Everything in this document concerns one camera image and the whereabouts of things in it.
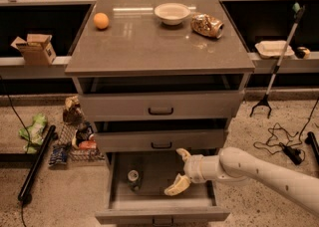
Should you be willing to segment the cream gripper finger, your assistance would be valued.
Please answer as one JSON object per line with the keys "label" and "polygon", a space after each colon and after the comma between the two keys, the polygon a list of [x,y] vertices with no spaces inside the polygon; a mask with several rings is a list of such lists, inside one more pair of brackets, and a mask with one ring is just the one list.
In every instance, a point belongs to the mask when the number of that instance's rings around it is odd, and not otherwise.
{"label": "cream gripper finger", "polygon": [[191,154],[184,148],[178,148],[176,152],[181,156],[181,159],[184,163],[187,163],[187,161],[191,158]]}
{"label": "cream gripper finger", "polygon": [[164,194],[167,196],[176,196],[190,187],[190,179],[186,175],[178,174],[173,182],[168,188],[164,190]]}

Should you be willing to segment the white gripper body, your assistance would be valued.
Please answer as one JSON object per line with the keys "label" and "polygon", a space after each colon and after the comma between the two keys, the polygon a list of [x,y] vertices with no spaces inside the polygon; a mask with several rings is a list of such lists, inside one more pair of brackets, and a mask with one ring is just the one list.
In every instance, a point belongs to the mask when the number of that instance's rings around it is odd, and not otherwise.
{"label": "white gripper body", "polygon": [[184,164],[183,171],[191,183],[216,180],[219,173],[219,157],[191,155]]}

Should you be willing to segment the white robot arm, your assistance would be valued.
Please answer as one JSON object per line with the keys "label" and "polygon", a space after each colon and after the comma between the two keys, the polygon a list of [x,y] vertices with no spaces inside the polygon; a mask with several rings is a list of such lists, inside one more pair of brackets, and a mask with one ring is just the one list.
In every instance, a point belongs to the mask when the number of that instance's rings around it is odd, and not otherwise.
{"label": "white robot arm", "polygon": [[316,177],[263,161],[236,147],[223,148],[213,156],[191,155],[184,148],[176,152],[184,162],[183,175],[178,174],[173,184],[164,190],[167,196],[183,193],[192,183],[238,183],[252,178],[319,216],[319,179]]}

